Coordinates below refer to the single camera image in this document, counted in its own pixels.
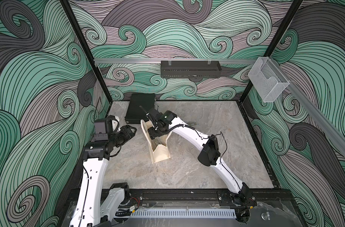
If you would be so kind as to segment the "cream canvas tote bag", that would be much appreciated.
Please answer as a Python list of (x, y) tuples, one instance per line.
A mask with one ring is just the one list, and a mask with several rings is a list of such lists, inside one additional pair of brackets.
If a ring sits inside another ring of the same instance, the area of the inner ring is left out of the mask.
[(170, 132), (167, 135), (151, 139), (148, 133), (148, 129), (153, 129), (152, 123), (150, 121), (145, 122), (144, 120), (140, 120), (140, 125), (142, 132), (144, 133), (145, 138), (148, 141), (149, 154), (152, 163), (170, 159), (171, 155), (167, 146), (167, 141), (172, 133)]

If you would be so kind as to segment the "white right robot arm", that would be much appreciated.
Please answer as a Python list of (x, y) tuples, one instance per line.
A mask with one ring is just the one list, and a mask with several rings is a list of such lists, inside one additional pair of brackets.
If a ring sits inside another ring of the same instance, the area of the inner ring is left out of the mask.
[(152, 127), (148, 129), (151, 139), (168, 135), (171, 132), (180, 135), (200, 151), (198, 161), (204, 166), (211, 167), (217, 173), (232, 193), (235, 204), (249, 208), (257, 205), (248, 185), (240, 180), (223, 160), (223, 154), (219, 152), (217, 134), (210, 136), (203, 134), (171, 111), (161, 113), (152, 108), (145, 113), (152, 123)]

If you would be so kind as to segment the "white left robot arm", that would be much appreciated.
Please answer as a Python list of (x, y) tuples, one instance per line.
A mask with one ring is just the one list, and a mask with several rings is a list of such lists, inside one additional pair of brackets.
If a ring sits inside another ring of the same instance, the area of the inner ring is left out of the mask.
[(105, 171), (114, 148), (121, 148), (136, 135), (137, 128), (122, 126), (111, 133), (95, 134), (83, 148), (83, 176), (79, 197), (70, 227), (113, 227), (112, 220), (119, 205), (129, 200), (127, 183), (113, 186), (101, 203)]

